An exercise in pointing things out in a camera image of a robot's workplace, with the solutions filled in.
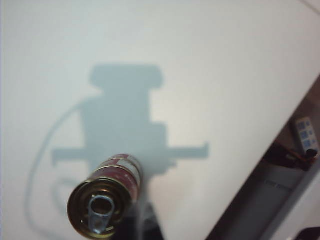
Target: can top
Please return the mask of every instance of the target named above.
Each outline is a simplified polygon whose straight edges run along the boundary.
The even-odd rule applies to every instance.
[[[128,191],[113,179],[87,180],[71,194],[67,206],[68,217],[84,237],[109,239],[130,203]]]

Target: can label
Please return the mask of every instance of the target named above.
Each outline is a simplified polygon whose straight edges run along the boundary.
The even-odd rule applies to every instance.
[[[132,201],[136,202],[139,195],[139,188],[134,177],[126,170],[119,167],[104,167],[95,171],[90,178],[107,177],[117,180],[129,192]]]
[[[138,161],[128,154],[117,154],[104,161],[90,178],[112,178],[126,187],[132,200],[138,198],[142,169]]]
[[[131,155],[127,154],[117,154],[108,160],[104,161],[97,170],[101,168],[105,168],[107,166],[120,166],[122,168],[125,168],[130,172],[130,174],[133,175],[135,178],[138,187],[140,187],[141,184],[141,178],[142,178],[142,169],[138,161]]]

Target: white surface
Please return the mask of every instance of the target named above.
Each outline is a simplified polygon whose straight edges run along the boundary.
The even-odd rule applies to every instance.
[[[3,239],[81,238],[65,204],[91,166],[88,160],[53,164],[52,150],[86,146],[83,105],[49,131],[74,105],[100,94],[89,82],[97,65],[151,64],[161,71],[162,85],[149,89],[144,101],[146,123],[137,111],[130,126],[119,110],[135,113],[124,103],[139,102],[133,90],[145,88],[141,83],[127,87],[132,97],[120,94],[119,103],[95,108],[104,117],[121,114],[126,124],[99,122],[101,136],[92,139],[103,140],[106,129],[113,135],[128,130],[131,141],[111,134],[114,141],[91,144],[141,160],[168,240],[208,235],[319,74],[320,18],[299,1],[1,4]],[[159,162],[166,148],[153,145],[150,132],[134,132],[134,123],[139,130],[157,129],[170,148],[208,143],[208,156],[171,159],[169,167],[170,161]],[[47,134],[50,141],[33,168]]]

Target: red can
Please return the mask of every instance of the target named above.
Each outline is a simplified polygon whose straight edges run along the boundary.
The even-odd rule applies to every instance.
[[[114,155],[72,192],[67,207],[71,224],[87,238],[109,239],[138,200],[141,182],[139,162],[132,155]]]

